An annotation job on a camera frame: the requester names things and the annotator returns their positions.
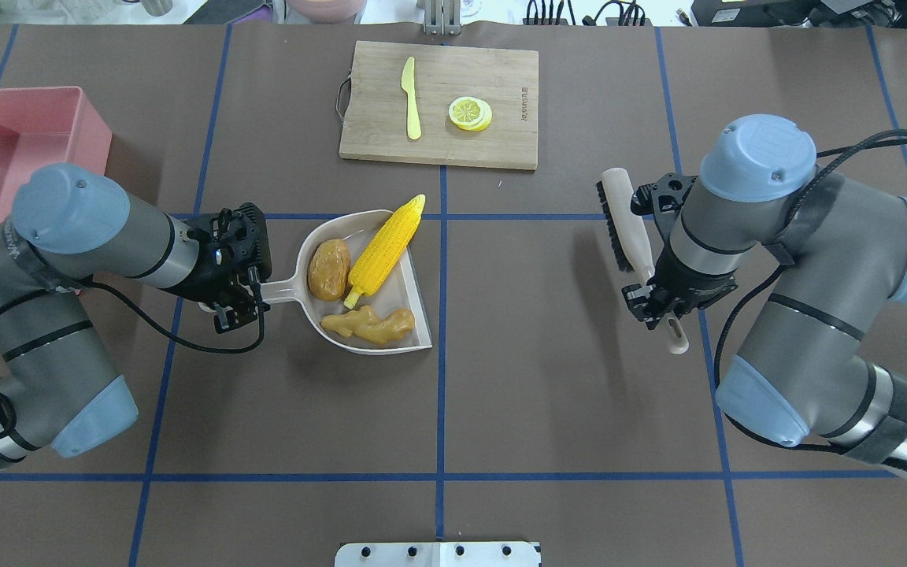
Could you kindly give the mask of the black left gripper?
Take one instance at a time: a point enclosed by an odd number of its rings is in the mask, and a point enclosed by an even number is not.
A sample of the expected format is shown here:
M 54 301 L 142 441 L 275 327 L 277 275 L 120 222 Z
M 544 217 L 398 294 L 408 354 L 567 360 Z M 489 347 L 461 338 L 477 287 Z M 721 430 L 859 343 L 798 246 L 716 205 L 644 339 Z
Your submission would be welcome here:
M 188 219 L 187 237 L 198 244 L 197 261 L 174 295 L 213 309 L 217 334 L 237 330 L 259 319 L 267 304 L 240 283 L 251 258 L 250 229 L 242 213 L 205 214 Z

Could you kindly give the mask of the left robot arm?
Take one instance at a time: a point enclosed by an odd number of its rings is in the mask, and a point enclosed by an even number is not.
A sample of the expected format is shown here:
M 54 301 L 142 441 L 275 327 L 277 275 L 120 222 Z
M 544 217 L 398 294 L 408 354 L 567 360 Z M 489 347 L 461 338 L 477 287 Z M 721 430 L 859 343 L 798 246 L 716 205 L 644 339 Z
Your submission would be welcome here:
M 0 471 L 43 447 L 72 458 L 139 415 L 80 302 L 100 272 L 213 310 L 224 333 L 265 323 L 272 262 L 256 205 L 180 221 L 82 166 L 22 184 L 0 224 Z

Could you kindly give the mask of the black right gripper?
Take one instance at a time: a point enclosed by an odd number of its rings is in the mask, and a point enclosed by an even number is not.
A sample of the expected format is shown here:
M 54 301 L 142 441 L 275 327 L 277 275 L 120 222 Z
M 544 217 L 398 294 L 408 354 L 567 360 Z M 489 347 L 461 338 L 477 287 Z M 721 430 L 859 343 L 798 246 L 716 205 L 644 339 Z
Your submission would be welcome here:
M 654 276 L 644 284 L 622 288 L 636 320 L 654 330 L 668 315 L 677 319 L 693 309 L 706 309 L 737 288 L 733 273 L 704 274 L 688 268 L 672 252 L 662 252 Z

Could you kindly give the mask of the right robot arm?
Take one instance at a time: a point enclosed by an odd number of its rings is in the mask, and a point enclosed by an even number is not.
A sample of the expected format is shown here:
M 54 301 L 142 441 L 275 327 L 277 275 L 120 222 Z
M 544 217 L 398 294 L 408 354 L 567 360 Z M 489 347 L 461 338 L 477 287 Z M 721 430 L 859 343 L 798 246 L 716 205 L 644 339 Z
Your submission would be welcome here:
M 907 376 L 857 355 L 888 302 L 907 304 L 907 198 L 839 173 L 907 129 L 822 153 L 774 115 L 734 120 L 695 176 L 635 187 L 626 169 L 597 189 L 616 261 L 634 272 L 627 308 L 685 351 L 680 320 L 733 293 L 763 247 L 774 272 L 731 309 L 717 339 L 715 402 L 751 439 L 841 455 L 907 480 Z

